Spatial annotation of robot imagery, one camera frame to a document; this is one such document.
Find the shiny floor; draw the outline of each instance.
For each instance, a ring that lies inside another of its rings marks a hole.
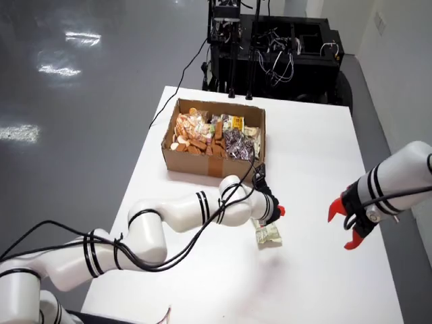
[[[163,87],[178,83],[206,23],[202,0],[0,2],[0,250],[44,219],[110,229]],[[201,87],[204,60],[205,50],[183,86]],[[357,60],[342,69],[370,169],[388,146]],[[432,271],[412,215],[403,225],[382,226],[385,245],[405,321],[423,323]],[[17,251],[73,237],[47,226]],[[74,310],[88,289],[43,286]]]

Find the black machine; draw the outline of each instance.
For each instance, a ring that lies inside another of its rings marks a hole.
[[[340,71],[344,48],[327,19],[259,16],[261,0],[255,15],[240,14],[240,6],[209,1],[211,58],[202,65],[203,90],[352,108]]]

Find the cardboard box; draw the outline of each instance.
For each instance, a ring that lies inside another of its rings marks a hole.
[[[214,103],[208,101],[194,101],[178,99],[167,132],[162,140],[162,153],[168,170],[200,174],[224,178],[235,174],[239,178],[244,176],[250,167],[250,163],[245,160],[234,160],[231,158],[211,157],[208,155],[193,155],[188,152],[171,151],[169,148],[173,141],[174,128],[176,126],[179,113],[188,113],[189,109],[195,107],[198,110],[208,111],[211,115],[228,115],[244,117],[244,124],[250,127],[261,129],[261,150],[259,158],[255,160],[254,166],[258,167],[265,161],[265,110],[257,107],[235,105],[231,103]],[[246,181],[251,182],[252,171],[248,174]]]

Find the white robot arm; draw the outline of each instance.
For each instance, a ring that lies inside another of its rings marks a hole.
[[[351,184],[331,204],[328,221],[336,213],[346,216],[344,228],[353,231],[345,248],[352,250],[380,221],[398,221],[397,214],[431,197],[432,147],[411,142]]]
[[[203,225],[233,190],[235,192],[227,203],[250,194],[252,189],[246,186],[235,190],[239,181],[237,176],[231,175],[221,182],[219,191],[201,191],[177,200],[138,201],[130,209],[129,232],[121,242],[145,263],[162,263],[167,258],[162,222],[177,232]],[[213,222],[240,226],[253,218],[267,225],[284,214],[283,207],[277,204],[277,199],[266,185],[261,191],[252,192],[247,199],[223,209]],[[86,237],[77,238],[75,241],[81,242],[77,246],[21,256],[1,263],[0,323],[15,323],[12,319],[18,318],[21,323],[38,323],[40,280],[46,277],[59,290],[69,291],[112,269],[142,270],[120,249],[98,244],[92,240],[93,236],[115,241],[103,229],[96,229]]]

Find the white table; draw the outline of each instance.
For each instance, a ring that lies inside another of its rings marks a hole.
[[[158,110],[174,90],[165,88]],[[327,223],[330,203],[365,172],[348,109],[183,88],[178,97],[266,109],[267,183],[286,208],[277,222],[283,246],[258,250],[251,223],[211,224],[169,271],[110,271],[93,280],[82,312],[149,324],[169,306],[171,324],[403,323],[379,227],[347,251],[343,217]],[[178,197],[220,182],[166,170],[160,145],[176,99],[148,132],[111,230],[117,237],[139,198]],[[164,229],[170,255],[195,233]]]

